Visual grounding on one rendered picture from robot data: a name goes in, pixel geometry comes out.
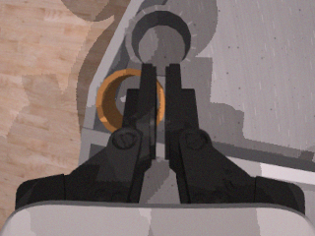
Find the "bronze bushing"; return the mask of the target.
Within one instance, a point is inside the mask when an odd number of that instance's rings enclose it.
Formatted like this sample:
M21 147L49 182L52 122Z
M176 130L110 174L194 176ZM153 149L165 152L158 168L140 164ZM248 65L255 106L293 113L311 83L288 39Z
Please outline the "bronze bushing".
M116 108L115 93L120 85L128 77L141 76L141 70L136 69L125 69L114 72L112 75L107 77L99 90L97 91L96 97L96 110L98 118L110 132L122 127L123 115ZM159 99L159 109L157 110L157 126L163 118L165 99L163 87L157 79L157 95Z

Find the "grey metal ring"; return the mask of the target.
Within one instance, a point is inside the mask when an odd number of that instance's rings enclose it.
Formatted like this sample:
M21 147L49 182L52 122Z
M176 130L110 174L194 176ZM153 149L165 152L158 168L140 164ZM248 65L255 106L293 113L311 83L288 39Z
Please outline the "grey metal ring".
M126 30L126 48L130 59L139 69L143 61L139 54L139 42L142 35L150 28L169 26L177 30L185 44L185 54L181 60L180 70L192 59L197 47L197 34L193 22L181 10L170 5L154 5L143 9L131 21Z

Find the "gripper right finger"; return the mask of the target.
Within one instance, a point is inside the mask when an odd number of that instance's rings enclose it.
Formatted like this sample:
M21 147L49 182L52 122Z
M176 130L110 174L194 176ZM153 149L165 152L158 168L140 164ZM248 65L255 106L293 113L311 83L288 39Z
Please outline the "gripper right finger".
M164 159L176 173L181 204L269 203L305 214L300 187L252 177L213 147L209 134L199 129L195 90L182 88L180 64L165 67Z

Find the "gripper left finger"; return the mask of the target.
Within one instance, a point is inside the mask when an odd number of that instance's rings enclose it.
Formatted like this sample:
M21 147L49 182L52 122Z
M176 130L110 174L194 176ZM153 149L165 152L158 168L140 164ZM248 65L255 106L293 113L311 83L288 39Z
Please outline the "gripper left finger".
M156 160L157 111L157 67L142 64L140 88L127 88L122 127L107 146L68 175L23 182L15 210L63 200L138 204L144 174Z

